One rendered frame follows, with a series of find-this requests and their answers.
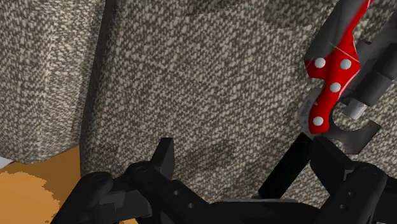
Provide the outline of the grey tweed sofa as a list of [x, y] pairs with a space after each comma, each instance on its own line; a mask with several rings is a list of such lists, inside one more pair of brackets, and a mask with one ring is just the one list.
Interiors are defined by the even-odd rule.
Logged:
[[0, 206], [54, 213], [161, 137], [209, 202], [249, 197], [299, 133], [302, 57], [337, 0], [0, 0]]

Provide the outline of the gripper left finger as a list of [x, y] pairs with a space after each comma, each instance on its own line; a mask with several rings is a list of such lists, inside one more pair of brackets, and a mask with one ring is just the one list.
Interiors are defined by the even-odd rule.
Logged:
[[50, 224], [210, 224], [210, 205], [173, 179], [174, 141], [162, 138], [149, 161], [130, 164], [119, 178], [83, 176]]

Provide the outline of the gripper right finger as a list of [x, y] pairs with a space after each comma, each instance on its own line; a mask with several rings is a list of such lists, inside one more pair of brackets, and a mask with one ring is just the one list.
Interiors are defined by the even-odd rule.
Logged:
[[397, 224], [397, 179], [373, 164], [352, 161], [325, 137], [298, 135], [258, 190], [279, 199], [309, 165], [329, 193], [303, 224]]

